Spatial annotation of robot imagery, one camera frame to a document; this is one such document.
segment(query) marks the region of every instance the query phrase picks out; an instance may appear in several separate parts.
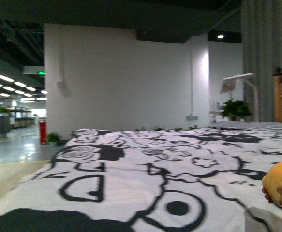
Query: bed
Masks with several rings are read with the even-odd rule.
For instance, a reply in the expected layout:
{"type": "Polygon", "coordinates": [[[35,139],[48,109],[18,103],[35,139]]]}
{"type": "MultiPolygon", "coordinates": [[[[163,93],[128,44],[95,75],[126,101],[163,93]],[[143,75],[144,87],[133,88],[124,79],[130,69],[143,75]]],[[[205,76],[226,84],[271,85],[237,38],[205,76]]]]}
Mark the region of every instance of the bed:
{"type": "Polygon", "coordinates": [[[282,232],[261,192],[280,161],[282,123],[79,129],[0,199],[0,232],[282,232]]]}

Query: red fire extinguisher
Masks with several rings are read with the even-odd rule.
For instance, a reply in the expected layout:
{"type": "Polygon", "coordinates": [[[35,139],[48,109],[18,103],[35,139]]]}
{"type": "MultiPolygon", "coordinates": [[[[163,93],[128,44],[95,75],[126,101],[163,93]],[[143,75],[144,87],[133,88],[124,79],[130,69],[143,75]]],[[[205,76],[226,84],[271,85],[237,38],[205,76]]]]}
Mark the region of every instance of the red fire extinguisher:
{"type": "Polygon", "coordinates": [[[46,122],[40,122],[40,144],[46,143],[46,122]]]}

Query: floor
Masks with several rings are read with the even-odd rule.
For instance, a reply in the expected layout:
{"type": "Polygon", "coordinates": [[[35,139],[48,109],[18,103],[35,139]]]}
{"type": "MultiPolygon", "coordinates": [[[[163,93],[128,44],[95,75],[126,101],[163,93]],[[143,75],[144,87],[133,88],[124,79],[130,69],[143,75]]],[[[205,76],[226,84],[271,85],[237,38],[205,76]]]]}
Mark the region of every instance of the floor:
{"type": "Polygon", "coordinates": [[[0,198],[62,148],[41,145],[38,126],[12,129],[6,138],[0,138],[0,198]]]}
{"type": "Polygon", "coordinates": [[[0,164],[50,160],[60,149],[40,144],[38,126],[16,128],[0,138],[0,164]]]}

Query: floor lamp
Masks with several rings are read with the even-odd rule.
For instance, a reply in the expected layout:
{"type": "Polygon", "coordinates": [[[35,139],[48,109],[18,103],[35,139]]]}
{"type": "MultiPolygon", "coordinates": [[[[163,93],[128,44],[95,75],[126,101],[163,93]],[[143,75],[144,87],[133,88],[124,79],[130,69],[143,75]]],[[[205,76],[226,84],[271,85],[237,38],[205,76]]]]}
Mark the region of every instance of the floor lamp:
{"type": "Polygon", "coordinates": [[[226,80],[240,80],[240,79],[243,79],[243,81],[248,84],[250,87],[253,88],[253,95],[254,95],[254,106],[255,106],[255,115],[254,115],[254,118],[255,118],[255,121],[256,122],[259,122],[259,100],[258,100],[258,88],[257,86],[255,86],[253,83],[251,83],[250,81],[248,81],[247,79],[248,78],[251,78],[251,77],[256,77],[256,75],[254,73],[246,73],[246,74],[243,74],[243,75],[234,75],[234,76],[231,76],[231,77],[227,77],[227,78],[224,78],[223,80],[226,81],[226,80]]]}

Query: gray curtain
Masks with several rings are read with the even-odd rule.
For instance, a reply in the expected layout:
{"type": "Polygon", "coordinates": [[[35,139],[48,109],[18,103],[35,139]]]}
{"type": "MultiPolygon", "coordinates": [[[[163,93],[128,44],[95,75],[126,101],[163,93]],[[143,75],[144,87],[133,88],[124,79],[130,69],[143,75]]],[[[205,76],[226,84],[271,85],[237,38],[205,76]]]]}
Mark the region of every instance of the gray curtain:
{"type": "MultiPolygon", "coordinates": [[[[274,121],[274,68],[282,68],[282,0],[243,0],[241,7],[244,73],[259,89],[260,121],[274,121]]],[[[245,100],[253,109],[253,91],[244,85],[245,100]]]]}

